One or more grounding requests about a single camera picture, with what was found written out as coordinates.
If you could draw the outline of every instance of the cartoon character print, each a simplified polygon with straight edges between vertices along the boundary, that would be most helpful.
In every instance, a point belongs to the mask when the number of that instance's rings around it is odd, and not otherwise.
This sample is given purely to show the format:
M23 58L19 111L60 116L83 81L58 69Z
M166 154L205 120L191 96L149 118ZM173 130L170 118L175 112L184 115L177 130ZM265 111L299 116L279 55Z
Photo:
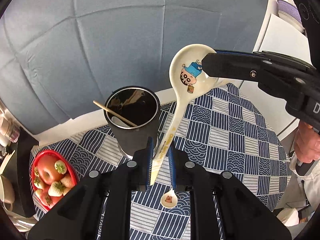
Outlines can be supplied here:
M180 79L181 82L188 86L188 92L193 93L194 87L193 84L197 82L197 76L202 72L201 62L197 59L195 62L192 62L189 67L186 67L185 64L182 65L183 69L181 70Z

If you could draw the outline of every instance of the black cup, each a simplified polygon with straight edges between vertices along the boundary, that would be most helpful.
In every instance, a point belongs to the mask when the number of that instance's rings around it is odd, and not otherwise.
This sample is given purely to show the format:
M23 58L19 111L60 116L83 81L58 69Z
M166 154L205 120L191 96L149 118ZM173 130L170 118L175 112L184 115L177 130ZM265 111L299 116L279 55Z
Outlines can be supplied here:
M133 127L104 111L124 156L132 159L135 151L145 149L149 136L158 145L160 101L151 90L138 86L120 88L112 93L105 106L137 125Z

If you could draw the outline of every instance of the red plastic basket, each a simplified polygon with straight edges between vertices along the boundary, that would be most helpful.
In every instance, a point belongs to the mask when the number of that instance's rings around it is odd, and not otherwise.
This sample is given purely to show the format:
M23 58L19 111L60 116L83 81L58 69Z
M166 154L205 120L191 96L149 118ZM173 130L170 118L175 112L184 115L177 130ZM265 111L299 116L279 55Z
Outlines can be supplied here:
M70 173L70 176L71 176L71 179L72 179L72 182L74 185L76 185L78 183L78 176L76 174L76 171L74 170L73 166L61 155L59 154L58 152L54 151L54 150L43 150L42 152L39 152L35 158L35 160L33 161L33 165L32 165L32 169L31 169L31 178L32 178L32 186L33 186L33 190L36 191L38 188L35 186L35 184L33 183L33 180L35 179L35 173L34 173L34 170L35 170L35 167L38 165L38 162L40 160L40 158L44 155L52 155L52 156L56 156L58 157L60 160L62 160L66 166L67 166L67 169L68 169L68 172ZM47 206L44 206L42 204L42 206L44 207L45 210L49 211L50 208L47 207Z

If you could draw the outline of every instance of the ceramic spoon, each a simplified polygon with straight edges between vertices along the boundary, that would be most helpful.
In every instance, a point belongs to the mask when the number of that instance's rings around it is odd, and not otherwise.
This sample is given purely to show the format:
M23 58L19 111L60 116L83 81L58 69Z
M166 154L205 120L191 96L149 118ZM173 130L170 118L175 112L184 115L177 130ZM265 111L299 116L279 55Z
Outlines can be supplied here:
M208 53L216 52L203 44L188 45L174 56L170 64L169 77L177 97L177 106L168 131L164 135L152 161L151 185L156 181L164 157L172 143L188 103L204 95L212 88L228 83L227 79L209 77L201 70L201 60Z

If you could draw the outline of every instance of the table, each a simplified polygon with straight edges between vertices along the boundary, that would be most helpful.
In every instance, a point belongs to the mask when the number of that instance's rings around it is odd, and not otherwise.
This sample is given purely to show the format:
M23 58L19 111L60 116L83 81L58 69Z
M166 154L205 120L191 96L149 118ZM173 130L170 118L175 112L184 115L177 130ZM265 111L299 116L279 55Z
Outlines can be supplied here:
M161 106L160 140L175 108L176 102ZM291 176L290 162L276 134L233 84L211 90L190 102L174 142L177 149L186 151L192 161L206 170L231 171L270 210L275 208ZM34 149L30 166L36 153L46 148L61 153L80 178L92 169L114 170L128 160L119 152L107 125ZM189 194L178 194L176 208L169 210L160 204L161 195L170 189L170 185L166 157L155 184L145 193L132 193L131 239L190 239ZM44 210L36 198L34 200L41 218Z

